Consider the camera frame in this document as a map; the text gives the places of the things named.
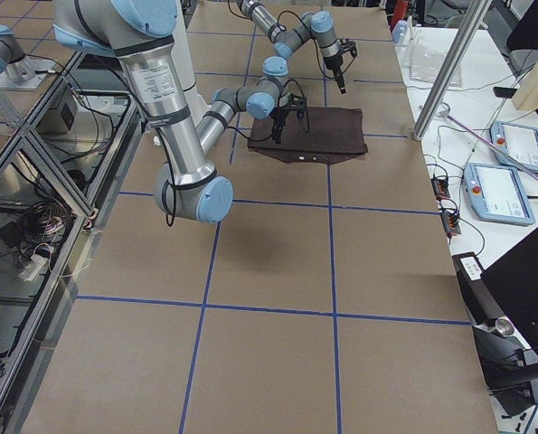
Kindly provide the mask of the fourth robot arm base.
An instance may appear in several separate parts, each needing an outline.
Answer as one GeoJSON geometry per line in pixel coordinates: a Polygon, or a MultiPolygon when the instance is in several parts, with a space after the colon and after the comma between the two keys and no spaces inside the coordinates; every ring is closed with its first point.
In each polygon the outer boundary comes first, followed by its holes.
{"type": "Polygon", "coordinates": [[[0,24],[0,88],[35,90],[54,65],[28,56],[11,29],[0,24]]]}

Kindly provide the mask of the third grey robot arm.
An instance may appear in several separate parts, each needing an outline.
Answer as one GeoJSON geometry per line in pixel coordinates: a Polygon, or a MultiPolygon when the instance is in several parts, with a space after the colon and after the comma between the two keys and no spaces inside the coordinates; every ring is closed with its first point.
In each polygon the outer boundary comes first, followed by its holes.
{"type": "Polygon", "coordinates": [[[167,159],[154,198],[172,217],[221,221],[233,199],[231,182],[207,155],[235,112],[218,100],[195,123],[173,57],[181,23],[174,1],[56,1],[54,31],[74,51],[118,59],[144,120],[159,135],[167,159]]]}

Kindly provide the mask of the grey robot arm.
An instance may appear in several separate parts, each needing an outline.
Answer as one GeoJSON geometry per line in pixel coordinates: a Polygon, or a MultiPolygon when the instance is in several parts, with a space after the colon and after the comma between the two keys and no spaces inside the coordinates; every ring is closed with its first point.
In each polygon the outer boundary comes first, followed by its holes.
{"type": "Polygon", "coordinates": [[[196,131],[205,154],[209,154],[220,137],[229,128],[233,118],[246,112],[257,120],[269,118],[269,133],[259,141],[280,143],[286,120],[294,113],[297,119],[309,121],[307,97],[292,93],[288,84],[295,82],[288,76],[288,63],[278,56],[268,57],[262,65],[263,77],[252,86],[216,90],[212,105],[203,114],[196,131]]]}
{"type": "Polygon", "coordinates": [[[327,74],[323,76],[334,80],[339,91],[346,93],[345,72],[358,55],[356,43],[336,35],[333,16],[327,11],[306,12],[297,15],[296,27],[287,28],[275,17],[261,1],[237,1],[242,16],[254,22],[264,32],[273,45],[278,57],[289,59],[303,45],[313,41],[317,55],[321,56],[327,74]]]}

